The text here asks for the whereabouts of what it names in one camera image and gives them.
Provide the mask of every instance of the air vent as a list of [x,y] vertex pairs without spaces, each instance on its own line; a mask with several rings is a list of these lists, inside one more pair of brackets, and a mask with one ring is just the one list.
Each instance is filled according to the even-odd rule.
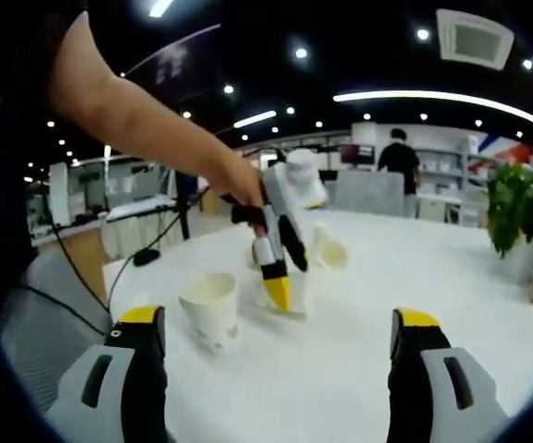
[[438,9],[441,57],[502,70],[515,41],[505,26],[484,17]]

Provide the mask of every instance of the black shirt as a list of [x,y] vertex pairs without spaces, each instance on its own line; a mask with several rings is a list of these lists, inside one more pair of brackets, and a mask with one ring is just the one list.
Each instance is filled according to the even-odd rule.
[[392,143],[385,148],[377,169],[381,170],[387,167],[390,173],[401,173],[404,175],[404,194],[416,194],[416,181],[414,179],[414,170],[418,168],[420,161],[413,148],[402,143]]
[[35,257],[23,180],[26,151],[35,151],[36,131],[46,125],[53,60],[85,7],[84,0],[0,3],[0,305]]

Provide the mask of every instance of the potted plant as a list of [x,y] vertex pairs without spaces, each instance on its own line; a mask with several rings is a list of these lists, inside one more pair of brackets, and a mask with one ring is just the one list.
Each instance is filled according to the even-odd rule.
[[533,272],[533,171],[501,165],[488,182],[488,230],[505,271],[519,283]]

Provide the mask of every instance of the green leaves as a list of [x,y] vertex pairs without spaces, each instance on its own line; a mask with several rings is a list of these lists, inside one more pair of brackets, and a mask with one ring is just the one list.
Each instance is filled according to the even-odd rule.
[[504,257],[520,234],[533,241],[533,171],[519,163],[504,164],[488,183],[489,231],[496,251]]

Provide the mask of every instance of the black ceiling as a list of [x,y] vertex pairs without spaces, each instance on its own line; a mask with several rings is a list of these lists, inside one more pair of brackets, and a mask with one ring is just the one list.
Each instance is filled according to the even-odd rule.
[[[218,133],[227,144],[243,144],[277,137],[348,129],[370,113],[382,123],[420,123],[474,128],[533,144],[533,124],[487,108],[429,100],[385,100],[337,103],[332,97],[361,90],[439,90],[458,92],[505,103],[533,114],[533,69],[522,60],[533,58],[533,0],[524,4],[504,0],[174,0],[166,14],[149,18],[155,0],[90,0],[90,22],[101,52],[112,69],[155,92],[177,112],[189,111],[193,120]],[[515,44],[503,71],[441,60],[436,33],[436,9],[462,10],[494,19],[515,32]],[[167,98],[153,90],[131,68],[168,43],[220,24],[207,59],[208,75],[184,99]],[[431,31],[429,42],[416,39],[416,29]],[[297,47],[309,56],[298,60]],[[232,84],[235,92],[224,94]],[[286,115],[292,106],[296,114]],[[233,129],[233,122],[267,110],[275,119]],[[323,127],[314,126],[322,121]],[[100,157],[102,145],[70,124],[43,122],[40,143],[30,160],[42,165],[61,161],[72,150],[79,159]],[[60,147],[57,140],[66,144]]]

